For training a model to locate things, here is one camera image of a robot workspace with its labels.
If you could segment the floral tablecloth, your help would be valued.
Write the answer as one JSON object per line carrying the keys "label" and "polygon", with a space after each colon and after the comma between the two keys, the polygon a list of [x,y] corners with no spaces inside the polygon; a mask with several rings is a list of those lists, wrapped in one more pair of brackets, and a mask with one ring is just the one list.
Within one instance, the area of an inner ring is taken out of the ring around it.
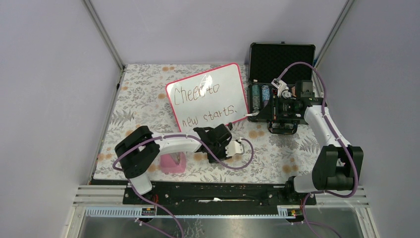
{"label": "floral tablecloth", "polygon": [[[142,125],[153,132],[177,132],[166,84],[210,69],[211,64],[128,65],[91,182],[124,183],[124,174],[112,168],[117,158],[115,146]],[[233,125],[233,136],[249,143],[243,155],[224,165],[209,163],[203,153],[189,153],[183,173],[165,174],[159,160],[154,160],[147,173],[151,180],[162,181],[284,183],[291,176],[309,173],[320,152],[307,125],[300,125],[293,135],[281,135],[270,133],[265,123],[243,120]]]}

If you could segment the pink framed whiteboard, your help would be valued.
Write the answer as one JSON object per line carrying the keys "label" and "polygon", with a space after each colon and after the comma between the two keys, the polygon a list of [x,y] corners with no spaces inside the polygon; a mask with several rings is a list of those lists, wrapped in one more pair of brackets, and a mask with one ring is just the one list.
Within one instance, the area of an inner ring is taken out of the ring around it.
{"label": "pink framed whiteboard", "polygon": [[249,112],[237,63],[170,82],[165,90],[181,132],[237,122]]}

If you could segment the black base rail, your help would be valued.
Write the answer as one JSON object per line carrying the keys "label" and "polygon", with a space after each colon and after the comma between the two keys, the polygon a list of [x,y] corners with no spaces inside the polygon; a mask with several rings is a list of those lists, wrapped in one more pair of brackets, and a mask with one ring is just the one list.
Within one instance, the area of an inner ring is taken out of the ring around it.
{"label": "black base rail", "polygon": [[279,206],[299,209],[304,193],[290,184],[205,183],[153,181],[144,197],[176,213],[234,213],[262,211],[267,214]]}

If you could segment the black poker chip case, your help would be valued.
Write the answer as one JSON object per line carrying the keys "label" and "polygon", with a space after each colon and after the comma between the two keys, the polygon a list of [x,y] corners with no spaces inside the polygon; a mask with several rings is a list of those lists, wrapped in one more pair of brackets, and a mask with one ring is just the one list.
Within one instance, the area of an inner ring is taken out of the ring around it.
{"label": "black poker chip case", "polygon": [[[272,80],[283,80],[289,89],[282,92],[281,98],[303,100],[307,107],[320,105],[322,99],[313,89],[313,65],[315,45],[252,43],[249,51],[247,99],[249,113],[259,113],[277,90]],[[247,117],[257,122],[256,117]],[[294,134],[305,119],[273,120],[265,122],[273,134]]]}

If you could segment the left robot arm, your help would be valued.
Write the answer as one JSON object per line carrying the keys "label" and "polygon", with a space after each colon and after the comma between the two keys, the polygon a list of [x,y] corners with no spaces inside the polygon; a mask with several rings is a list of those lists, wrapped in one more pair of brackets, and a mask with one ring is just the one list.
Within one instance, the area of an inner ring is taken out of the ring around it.
{"label": "left robot arm", "polygon": [[152,201],[152,183],[146,174],[152,162],[159,156],[181,152],[206,153],[210,162],[229,159],[244,152],[239,141],[232,138],[230,128],[220,124],[212,127],[195,127],[189,133],[153,133],[141,126],[133,134],[119,142],[115,148],[117,160],[128,181],[135,189],[135,198],[143,204]]}

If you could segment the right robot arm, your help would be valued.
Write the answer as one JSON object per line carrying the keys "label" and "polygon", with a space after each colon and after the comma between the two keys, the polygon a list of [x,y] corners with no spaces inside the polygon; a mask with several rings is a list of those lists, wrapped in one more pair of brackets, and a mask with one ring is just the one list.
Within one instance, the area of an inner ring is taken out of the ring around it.
{"label": "right robot arm", "polygon": [[353,192],[358,187],[363,150],[340,134],[323,98],[315,96],[312,81],[286,84],[275,79],[271,85],[252,84],[248,93],[252,121],[266,122],[270,133],[284,135],[295,134],[299,125],[307,124],[320,146],[312,171],[288,180],[284,190],[288,203],[297,204],[304,193]]}

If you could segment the pink eraser holder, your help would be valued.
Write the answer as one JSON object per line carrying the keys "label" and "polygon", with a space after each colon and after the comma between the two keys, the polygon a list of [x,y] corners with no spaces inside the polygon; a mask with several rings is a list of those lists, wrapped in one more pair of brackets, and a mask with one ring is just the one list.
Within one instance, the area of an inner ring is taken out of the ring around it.
{"label": "pink eraser holder", "polygon": [[186,169],[186,155],[183,152],[160,156],[160,168],[164,174],[180,174]]}

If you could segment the red whiteboard marker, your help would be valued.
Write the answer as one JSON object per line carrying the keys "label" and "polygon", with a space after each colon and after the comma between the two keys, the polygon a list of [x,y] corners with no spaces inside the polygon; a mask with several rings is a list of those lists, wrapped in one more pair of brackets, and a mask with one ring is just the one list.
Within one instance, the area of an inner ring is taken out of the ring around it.
{"label": "red whiteboard marker", "polygon": [[246,117],[256,117],[259,113],[250,113],[250,114],[245,114],[244,116]]}

